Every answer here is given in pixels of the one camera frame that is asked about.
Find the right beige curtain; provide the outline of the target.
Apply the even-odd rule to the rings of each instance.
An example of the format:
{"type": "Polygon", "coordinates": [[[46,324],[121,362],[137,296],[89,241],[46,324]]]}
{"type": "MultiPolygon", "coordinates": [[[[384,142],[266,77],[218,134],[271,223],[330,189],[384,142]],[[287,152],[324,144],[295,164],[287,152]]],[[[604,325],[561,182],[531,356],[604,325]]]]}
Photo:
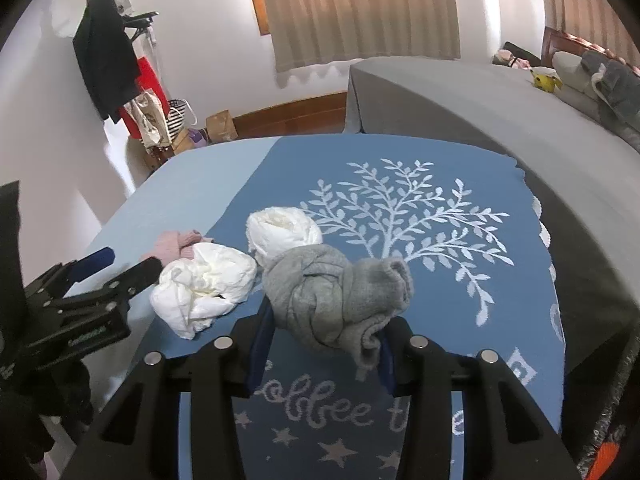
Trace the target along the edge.
{"type": "Polygon", "coordinates": [[[546,25],[588,40],[639,66],[639,50],[608,0],[544,0],[546,25]]]}

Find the blue tree-pattern table cloth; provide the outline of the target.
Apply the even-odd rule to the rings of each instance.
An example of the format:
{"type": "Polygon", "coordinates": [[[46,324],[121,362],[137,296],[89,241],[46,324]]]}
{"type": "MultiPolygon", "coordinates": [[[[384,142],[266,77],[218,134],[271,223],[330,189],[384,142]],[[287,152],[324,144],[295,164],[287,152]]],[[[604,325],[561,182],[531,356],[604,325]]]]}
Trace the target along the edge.
{"type": "Polygon", "coordinates": [[[88,359],[67,479],[573,479],[564,335],[536,197],[508,156],[317,134],[181,155],[94,240],[168,229],[130,339],[88,359]]]}

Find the pink items by bed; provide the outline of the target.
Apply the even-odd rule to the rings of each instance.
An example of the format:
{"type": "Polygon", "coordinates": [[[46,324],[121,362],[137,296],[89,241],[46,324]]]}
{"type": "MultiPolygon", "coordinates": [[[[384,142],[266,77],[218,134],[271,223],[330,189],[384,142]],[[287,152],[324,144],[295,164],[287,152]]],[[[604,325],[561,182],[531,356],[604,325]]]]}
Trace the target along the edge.
{"type": "Polygon", "coordinates": [[[538,56],[527,50],[506,41],[502,48],[496,52],[491,60],[492,64],[530,70],[533,67],[541,66],[542,61],[538,56]]]}

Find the left beige curtain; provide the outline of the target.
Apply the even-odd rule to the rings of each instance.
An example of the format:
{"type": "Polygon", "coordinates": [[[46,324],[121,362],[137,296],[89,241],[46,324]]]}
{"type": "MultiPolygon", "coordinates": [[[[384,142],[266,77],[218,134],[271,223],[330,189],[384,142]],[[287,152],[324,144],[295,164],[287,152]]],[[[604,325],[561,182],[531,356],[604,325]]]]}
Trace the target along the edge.
{"type": "Polygon", "coordinates": [[[456,0],[264,0],[280,73],[376,56],[460,55],[456,0]]]}

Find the white tissue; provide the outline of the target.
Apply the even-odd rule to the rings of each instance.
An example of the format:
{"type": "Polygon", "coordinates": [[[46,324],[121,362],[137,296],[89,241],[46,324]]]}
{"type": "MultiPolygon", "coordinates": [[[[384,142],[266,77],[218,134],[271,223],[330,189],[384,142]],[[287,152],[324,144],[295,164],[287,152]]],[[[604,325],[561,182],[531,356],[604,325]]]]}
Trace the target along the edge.
{"type": "Polygon", "coordinates": [[[196,243],[191,259],[179,258],[163,268],[150,303],[178,337],[192,340],[247,300],[257,271],[257,262],[245,252],[196,243]]]}

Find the black lined trash bin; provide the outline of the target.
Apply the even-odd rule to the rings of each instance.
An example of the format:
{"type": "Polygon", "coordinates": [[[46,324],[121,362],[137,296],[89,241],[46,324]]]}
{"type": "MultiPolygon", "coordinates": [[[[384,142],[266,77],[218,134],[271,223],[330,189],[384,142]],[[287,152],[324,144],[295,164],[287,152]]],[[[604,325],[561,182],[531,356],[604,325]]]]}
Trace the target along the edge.
{"type": "Polygon", "coordinates": [[[625,327],[565,377],[562,441],[585,479],[603,442],[620,445],[602,479],[639,477],[639,324],[625,327]]]}

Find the bed with grey sheet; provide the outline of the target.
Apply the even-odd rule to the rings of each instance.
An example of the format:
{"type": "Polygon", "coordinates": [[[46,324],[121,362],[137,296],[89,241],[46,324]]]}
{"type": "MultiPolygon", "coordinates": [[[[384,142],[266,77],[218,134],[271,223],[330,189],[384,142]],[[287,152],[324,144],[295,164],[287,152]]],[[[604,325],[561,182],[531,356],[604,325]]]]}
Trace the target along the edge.
{"type": "Polygon", "coordinates": [[[639,317],[639,156],[525,70],[434,58],[352,64],[350,132],[454,141],[518,161],[551,235],[574,370],[639,317]]]}

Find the striped bag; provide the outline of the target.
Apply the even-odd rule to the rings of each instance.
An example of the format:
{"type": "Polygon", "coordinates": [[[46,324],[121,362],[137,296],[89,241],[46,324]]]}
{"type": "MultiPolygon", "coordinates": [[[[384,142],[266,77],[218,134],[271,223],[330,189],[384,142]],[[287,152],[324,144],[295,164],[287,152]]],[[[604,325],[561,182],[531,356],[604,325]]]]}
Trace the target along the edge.
{"type": "Polygon", "coordinates": [[[178,134],[184,127],[196,126],[198,116],[196,116],[191,104],[183,99],[171,99],[168,101],[169,112],[166,117],[169,141],[174,143],[178,134]]]}

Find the grey sock bundle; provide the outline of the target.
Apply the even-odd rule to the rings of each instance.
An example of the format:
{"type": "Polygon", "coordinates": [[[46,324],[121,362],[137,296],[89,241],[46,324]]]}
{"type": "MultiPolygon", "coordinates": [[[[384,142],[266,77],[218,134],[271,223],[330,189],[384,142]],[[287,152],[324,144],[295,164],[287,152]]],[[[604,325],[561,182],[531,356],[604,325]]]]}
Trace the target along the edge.
{"type": "Polygon", "coordinates": [[[378,366],[378,333],[408,309],[414,294],[404,259],[351,262],[326,244],[277,256],[265,268],[262,288],[281,330],[311,351],[345,352],[362,370],[378,366]]]}

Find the yellow plush toy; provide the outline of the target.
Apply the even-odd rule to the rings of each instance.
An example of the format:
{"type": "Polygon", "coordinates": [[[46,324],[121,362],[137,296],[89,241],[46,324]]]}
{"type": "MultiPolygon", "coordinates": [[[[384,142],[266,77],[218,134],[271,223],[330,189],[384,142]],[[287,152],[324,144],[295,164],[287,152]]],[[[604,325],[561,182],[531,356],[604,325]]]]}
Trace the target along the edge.
{"type": "Polygon", "coordinates": [[[562,81],[557,76],[541,73],[532,73],[533,85],[544,92],[553,93],[563,87],[562,81]]]}

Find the red hanging bag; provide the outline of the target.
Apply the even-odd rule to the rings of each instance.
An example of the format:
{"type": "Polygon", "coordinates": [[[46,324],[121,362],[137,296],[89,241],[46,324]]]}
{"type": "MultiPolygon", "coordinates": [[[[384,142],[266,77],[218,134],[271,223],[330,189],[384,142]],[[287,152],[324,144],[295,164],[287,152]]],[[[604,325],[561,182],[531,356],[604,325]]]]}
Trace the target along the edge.
{"type": "Polygon", "coordinates": [[[144,146],[167,145],[169,133],[167,117],[170,111],[168,99],[149,60],[137,59],[140,75],[136,78],[139,93],[119,107],[120,118],[134,140],[144,146]]]}

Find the brown paper bag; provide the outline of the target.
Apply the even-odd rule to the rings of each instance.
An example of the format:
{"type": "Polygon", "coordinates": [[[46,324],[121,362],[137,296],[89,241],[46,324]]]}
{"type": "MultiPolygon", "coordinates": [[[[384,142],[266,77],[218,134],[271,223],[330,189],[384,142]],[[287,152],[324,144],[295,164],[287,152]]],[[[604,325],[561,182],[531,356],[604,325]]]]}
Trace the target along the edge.
{"type": "Polygon", "coordinates": [[[234,141],[238,138],[233,118],[228,110],[206,118],[206,130],[211,144],[234,141]]]}

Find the wooden headboard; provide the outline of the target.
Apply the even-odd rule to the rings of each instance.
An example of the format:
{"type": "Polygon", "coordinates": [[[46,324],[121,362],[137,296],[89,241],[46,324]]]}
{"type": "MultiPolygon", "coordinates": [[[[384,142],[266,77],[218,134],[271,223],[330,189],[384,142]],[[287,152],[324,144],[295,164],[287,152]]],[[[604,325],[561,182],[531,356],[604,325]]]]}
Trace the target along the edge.
{"type": "Polygon", "coordinates": [[[618,61],[628,66],[636,75],[639,73],[639,67],[629,64],[624,58],[617,56],[610,49],[594,44],[584,38],[580,38],[567,32],[553,29],[546,26],[544,28],[544,38],[542,38],[541,62],[543,66],[551,66],[552,58],[555,52],[568,52],[574,55],[582,56],[586,51],[598,52],[611,60],[618,61]]]}

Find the pink sock roll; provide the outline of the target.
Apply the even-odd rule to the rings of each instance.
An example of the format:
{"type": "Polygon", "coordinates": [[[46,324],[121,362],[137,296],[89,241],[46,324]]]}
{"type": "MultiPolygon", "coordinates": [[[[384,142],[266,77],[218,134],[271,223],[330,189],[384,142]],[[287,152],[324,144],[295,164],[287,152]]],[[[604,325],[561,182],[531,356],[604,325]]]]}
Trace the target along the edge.
{"type": "Polygon", "coordinates": [[[152,250],[142,255],[140,260],[157,258],[163,266],[167,266],[168,263],[178,259],[192,259],[194,257],[193,246],[195,244],[213,243],[213,241],[212,238],[205,237],[195,230],[163,232],[157,237],[152,250]]]}

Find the black hanging coat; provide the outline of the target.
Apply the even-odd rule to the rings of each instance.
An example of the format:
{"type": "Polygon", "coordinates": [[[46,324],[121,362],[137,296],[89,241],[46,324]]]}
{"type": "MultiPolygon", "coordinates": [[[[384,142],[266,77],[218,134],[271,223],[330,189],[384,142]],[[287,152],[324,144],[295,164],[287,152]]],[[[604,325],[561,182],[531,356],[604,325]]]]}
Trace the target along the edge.
{"type": "Polygon", "coordinates": [[[140,70],[115,0],[87,0],[73,46],[94,107],[102,120],[117,124],[119,107],[139,93],[140,70]]]}

